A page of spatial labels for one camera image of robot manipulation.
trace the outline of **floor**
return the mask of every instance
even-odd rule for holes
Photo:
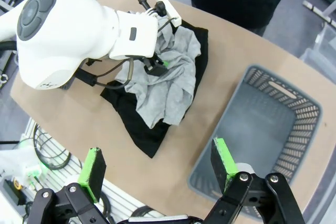
[[[191,4],[191,0],[177,1],[188,5]],[[324,0],[308,1],[321,10],[328,5]],[[313,45],[316,35],[322,29],[321,19],[305,9],[302,6],[302,2],[303,0],[282,0],[264,34],[265,39],[297,57],[300,57],[307,47]],[[9,81],[0,89],[0,118],[2,118],[0,141],[19,140],[29,119],[29,116],[18,107],[9,95],[17,71],[15,63],[10,62],[6,69]],[[2,148],[11,148],[11,146],[0,145],[0,150]],[[333,167],[333,172],[330,174],[331,177],[335,174],[335,169],[336,167]],[[328,181],[324,182],[324,185],[321,183],[320,186],[325,187],[327,184]]]

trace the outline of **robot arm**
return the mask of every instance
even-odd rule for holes
[[[161,3],[173,24],[181,24],[169,1]],[[157,13],[154,8],[125,13],[96,0],[25,0],[0,17],[0,41],[16,36],[19,71],[27,85],[58,88],[87,58],[152,58]]]

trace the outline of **screw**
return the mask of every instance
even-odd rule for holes
[[[240,176],[239,176],[240,180],[242,181],[247,181],[248,180],[248,175],[246,173],[242,173]]]
[[[74,191],[76,191],[76,187],[75,187],[75,186],[71,186],[71,187],[69,188],[69,191],[70,191],[71,193],[73,193]]]
[[[272,175],[271,178],[270,178],[270,180],[271,180],[273,183],[276,183],[276,182],[279,181],[279,178],[278,178],[278,176],[276,176],[276,175]]]

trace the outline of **equipment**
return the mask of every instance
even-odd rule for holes
[[[34,89],[61,87],[75,73],[92,86],[103,86],[99,76],[79,68],[88,58],[130,60],[129,79],[138,59],[148,74],[160,76],[167,69],[154,53],[157,17],[166,15],[174,26],[181,24],[181,17],[168,0],[157,1],[151,8],[139,0],[146,11],[131,14],[96,0],[24,0],[0,17],[0,41],[15,35],[17,41],[0,42],[0,50],[17,47],[21,78]]]
[[[267,224],[304,224],[305,221],[290,187],[280,173],[268,174],[262,179],[256,174],[239,172],[235,176],[230,175],[227,186],[227,173],[223,161],[225,152],[221,150],[221,146],[221,143],[213,142],[211,160],[223,196],[204,220],[187,215],[162,218],[131,217],[120,224],[227,224],[235,221],[243,206],[255,206]],[[96,157],[100,157],[100,161],[95,161],[93,157],[86,159],[84,167],[88,174],[91,173],[89,168],[93,168],[93,164],[104,164],[101,160],[101,151],[96,149],[94,152],[98,153]],[[84,176],[87,177],[86,181],[91,181],[86,186],[89,185],[94,189],[93,193],[88,192],[91,189],[84,189],[77,183],[71,183],[57,193],[51,189],[41,189],[35,196],[28,224],[68,223],[69,218],[75,216],[78,216],[84,224],[108,223],[93,204],[95,199],[93,195],[100,193],[103,176],[104,169],[95,171],[96,180],[91,180],[92,175],[91,178]]]

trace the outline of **wooden table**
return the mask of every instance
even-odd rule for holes
[[[98,1],[123,11],[143,11],[138,0]],[[38,91],[23,84],[18,75],[12,97],[81,160],[89,148],[102,148],[107,163],[106,179],[136,199],[166,215],[189,214],[204,218],[213,202],[191,191],[187,178],[245,69],[252,63],[260,64],[299,87],[323,107],[321,126],[291,184],[294,196],[304,210],[336,142],[335,85],[265,39],[201,10],[172,3],[187,22],[209,30],[209,61],[191,108],[180,126],[169,128],[153,159],[133,144],[118,113],[100,96],[102,87],[91,87],[76,80],[68,91]],[[115,64],[96,62],[85,69],[103,73]],[[102,81],[113,78],[111,74]],[[239,216],[236,223],[254,221]]]

